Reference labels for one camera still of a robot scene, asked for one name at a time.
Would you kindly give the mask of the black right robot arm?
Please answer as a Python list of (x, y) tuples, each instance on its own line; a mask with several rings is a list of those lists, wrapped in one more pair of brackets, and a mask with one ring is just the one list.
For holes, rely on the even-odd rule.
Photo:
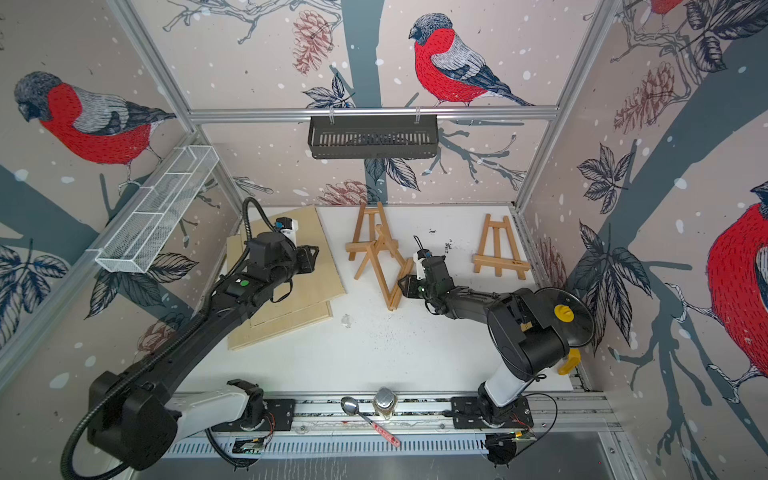
[(569, 293), (556, 288), (481, 292), (456, 285), (443, 256), (420, 249), (414, 261), (417, 272), (398, 281), (404, 297), (422, 300), (433, 315), (486, 326), (501, 364), (478, 388), (478, 409), (484, 421), (500, 424), (541, 372), (567, 356), (569, 340), (558, 324), (575, 319)]

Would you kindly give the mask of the plywood board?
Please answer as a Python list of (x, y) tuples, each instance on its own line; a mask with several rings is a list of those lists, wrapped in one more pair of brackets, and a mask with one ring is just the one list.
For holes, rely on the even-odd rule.
[(320, 249), (315, 271), (296, 273), (298, 246), (276, 229), (278, 217), (254, 223), (245, 217), (242, 253), (233, 260), (231, 272), (214, 296), (214, 310), (231, 317), (235, 326), (251, 319), (273, 320), (346, 294), (317, 209), (300, 208), (281, 217), (298, 221), (298, 246)]
[(318, 303), (265, 322), (246, 321), (228, 336), (228, 349), (241, 350), (332, 317), (329, 302)]
[(299, 328), (309, 326), (332, 316), (328, 301), (297, 310), (264, 323), (253, 323), (250, 334), (256, 339), (266, 339), (283, 335)]

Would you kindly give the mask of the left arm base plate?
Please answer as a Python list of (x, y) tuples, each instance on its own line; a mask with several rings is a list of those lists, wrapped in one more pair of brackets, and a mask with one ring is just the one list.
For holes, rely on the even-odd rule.
[(216, 433), (288, 432), (292, 429), (297, 402), (295, 399), (270, 399), (263, 401), (258, 421), (245, 416), (235, 421), (221, 423), (212, 428)]

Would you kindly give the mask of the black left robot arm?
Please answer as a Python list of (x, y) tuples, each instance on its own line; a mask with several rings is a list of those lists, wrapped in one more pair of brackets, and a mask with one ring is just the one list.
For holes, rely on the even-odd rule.
[(298, 244), (297, 220), (267, 221), (266, 231), (253, 234), (249, 209), (258, 205), (253, 197), (243, 201), (244, 250), (211, 287), (191, 322), (122, 373), (106, 371), (92, 382), (88, 411), (63, 448), (63, 478), (80, 476), (74, 453), (82, 437), (118, 460), (103, 473), (105, 479), (127, 469), (145, 470), (160, 460), (180, 437), (183, 413), (169, 403), (183, 380), (224, 337), (264, 304), (276, 303), (278, 287), (314, 271), (319, 249)]

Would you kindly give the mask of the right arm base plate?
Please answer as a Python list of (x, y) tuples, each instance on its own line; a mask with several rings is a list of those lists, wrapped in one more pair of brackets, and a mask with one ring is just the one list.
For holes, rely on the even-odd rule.
[(529, 403), (523, 397), (504, 407), (496, 406), (489, 397), (483, 395), (452, 397), (450, 407), (443, 411), (443, 415), (450, 418), (453, 427), (459, 430), (530, 430), (534, 424)]

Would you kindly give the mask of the wooden easel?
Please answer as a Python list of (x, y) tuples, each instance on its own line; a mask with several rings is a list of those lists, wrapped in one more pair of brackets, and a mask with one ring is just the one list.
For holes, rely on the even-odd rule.
[[(367, 224), (368, 226), (367, 239), (362, 238), (364, 224)], [(389, 222), (383, 204), (378, 202), (375, 207), (361, 205), (358, 211), (352, 241), (345, 246), (349, 261), (354, 261), (358, 253), (366, 252), (368, 244), (374, 244), (379, 239), (381, 234), (378, 232), (377, 228), (380, 228), (384, 234), (391, 237)]]
[(375, 226), (375, 233), (377, 238), (364, 244), (363, 260), (354, 279), (360, 280), (366, 273), (372, 273), (387, 309), (393, 312), (398, 309), (403, 298), (399, 281), (413, 272), (415, 262), (400, 252), (396, 242), (381, 224)]
[(528, 278), (531, 265), (521, 255), (509, 216), (501, 219), (494, 219), (490, 213), (484, 216), (479, 245), (472, 255), (472, 267), (475, 274), (492, 270), (496, 277), (511, 273), (519, 280)]

